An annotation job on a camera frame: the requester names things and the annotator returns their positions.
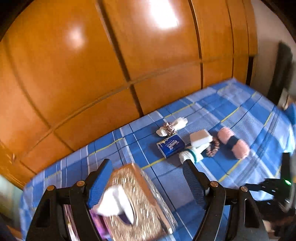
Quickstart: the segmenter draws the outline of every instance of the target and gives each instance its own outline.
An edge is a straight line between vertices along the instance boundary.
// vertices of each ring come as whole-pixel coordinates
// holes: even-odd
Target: rolled pink towel
[[[244,159],[249,155],[250,147],[244,140],[235,137],[231,129],[223,127],[218,131],[218,138],[232,150],[237,159]]]

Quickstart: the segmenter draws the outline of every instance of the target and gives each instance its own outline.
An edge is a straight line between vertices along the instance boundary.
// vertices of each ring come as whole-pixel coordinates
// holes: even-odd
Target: blue tissue packet
[[[168,158],[171,155],[183,150],[185,148],[185,143],[177,134],[175,134],[158,142],[157,147],[163,156]]]

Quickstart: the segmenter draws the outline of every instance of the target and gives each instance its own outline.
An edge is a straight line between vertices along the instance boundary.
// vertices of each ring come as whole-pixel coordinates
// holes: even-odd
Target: bolt
[[[48,186],[48,187],[47,187],[47,190],[48,190],[48,191],[52,191],[52,190],[54,190],[54,185],[50,185],[50,186]]]
[[[219,183],[217,183],[216,181],[211,181],[210,184],[214,188],[216,188],[219,185]]]
[[[248,191],[248,188],[245,187],[245,186],[242,186],[242,187],[241,187],[241,190],[242,190],[243,192],[247,192],[247,191]]]
[[[84,186],[84,184],[85,184],[84,181],[78,181],[78,182],[76,183],[76,185],[77,185],[78,187],[82,187],[82,186]]]

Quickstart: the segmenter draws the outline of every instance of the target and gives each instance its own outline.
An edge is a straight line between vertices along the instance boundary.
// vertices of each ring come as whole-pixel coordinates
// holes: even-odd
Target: checkered bedsheet
[[[165,160],[156,143],[163,137],[155,132],[165,122],[187,117],[188,124],[178,131],[186,145],[189,134],[207,129],[212,135],[223,126],[251,147],[249,157],[237,160],[223,144],[213,158],[205,157],[196,164],[210,180],[224,187],[238,188],[244,183],[258,183],[274,178],[280,172],[282,152],[295,148],[295,108],[284,113],[253,89],[231,79],[202,89],[160,108],[88,144],[37,174],[24,188],[20,202],[22,236],[25,239],[38,203],[49,185],[57,188],[72,186],[84,180],[104,158],[114,168],[137,163],[151,178],[172,210],[178,228],[162,240],[192,240],[204,211],[194,202],[182,174],[178,155]],[[253,193],[255,199],[265,193]],[[224,208],[218,240],[223,238],[229,207]]]

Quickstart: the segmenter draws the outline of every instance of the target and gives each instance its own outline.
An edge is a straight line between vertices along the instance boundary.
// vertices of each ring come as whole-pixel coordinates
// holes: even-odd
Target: brown patterned tissue box
[[[113,185],[123,186],[134,212],[132,224],[119,216],[104,217],[114,241],[152,241],[175,231],[174,216],[150,178],[135,163],[113,171],[105,190]]]

